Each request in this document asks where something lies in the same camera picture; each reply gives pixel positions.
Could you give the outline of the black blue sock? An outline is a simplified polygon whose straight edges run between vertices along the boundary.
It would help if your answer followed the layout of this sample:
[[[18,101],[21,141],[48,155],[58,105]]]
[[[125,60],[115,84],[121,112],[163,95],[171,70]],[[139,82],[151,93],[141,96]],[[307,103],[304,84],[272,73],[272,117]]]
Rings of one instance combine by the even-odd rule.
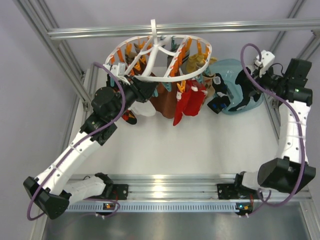
[[[228,109],[229,113],[240,113],[252,110],[258,107],[262,103],[262,95],[257,92],[256,89],[246,83],[237,84],[241,89],[241,100],[238,103],[234,103],[231,108]]]
[[[207,103],[207,106],[214,113],[219,114],[231,104],[231,100],[228,96],[228,87],[219,73],[216,73],[215,77],[212,79],[212,86],[215,90],[215,94],[213,99]]]

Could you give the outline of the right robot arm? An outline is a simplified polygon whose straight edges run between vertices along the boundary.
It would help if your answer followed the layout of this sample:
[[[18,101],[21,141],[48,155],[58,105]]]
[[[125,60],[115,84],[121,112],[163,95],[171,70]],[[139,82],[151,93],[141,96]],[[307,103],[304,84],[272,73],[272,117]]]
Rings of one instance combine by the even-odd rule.
[[[254,74],[260,87],[272,92],[278,102],[280,133],[274,159],[262,164],[256,172],[236,175],[233,192],[246,198],[258,189],[296,194],[316,176],[309,166],[305,149],[307,119],[313,103],[313,91],[306,88],[312,63],[293,58],[283,76],[274,74],[270,66],[262,76]]]

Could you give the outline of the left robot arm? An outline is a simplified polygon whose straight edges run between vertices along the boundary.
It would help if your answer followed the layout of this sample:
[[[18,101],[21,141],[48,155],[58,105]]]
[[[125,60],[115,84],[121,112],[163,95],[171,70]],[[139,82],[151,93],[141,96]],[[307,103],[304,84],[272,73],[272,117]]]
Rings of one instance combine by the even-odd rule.
[[[27,177],[23,186],[31,199],[49,219],[60,217],[67,208],[88,198],[108,199],[113,194],[114,182],[104,173],[96,173],[85,180],[68,181],[83,162],[102,147],[116,131],[115,122],[135,102],[145,103],[158,87],[156,82],[128,78],[129,83],[118,83],[99,88],[91,102],[92,114],[80,127],[71,144],[42,173]]]

